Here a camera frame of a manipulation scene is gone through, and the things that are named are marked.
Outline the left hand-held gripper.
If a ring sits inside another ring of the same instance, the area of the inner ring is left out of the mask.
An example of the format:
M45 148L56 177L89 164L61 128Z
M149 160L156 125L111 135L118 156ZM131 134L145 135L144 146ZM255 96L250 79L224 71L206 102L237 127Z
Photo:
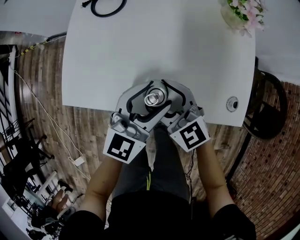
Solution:
M144 98L151 87L160 80L135 85L120 96L116 112L112 113L107 130L103 153L120 162L129 164L146 146L150 131L171 108L171 102L148 112Z

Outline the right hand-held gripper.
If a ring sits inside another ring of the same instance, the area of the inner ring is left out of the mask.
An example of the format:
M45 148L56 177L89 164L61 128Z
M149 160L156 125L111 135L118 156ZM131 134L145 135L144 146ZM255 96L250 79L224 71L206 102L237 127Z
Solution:
M210 140L207 125L189 88L173 81L162 79L167 97L161 109L169 107L161 119L168 126L170 137L185 151L190 152Z

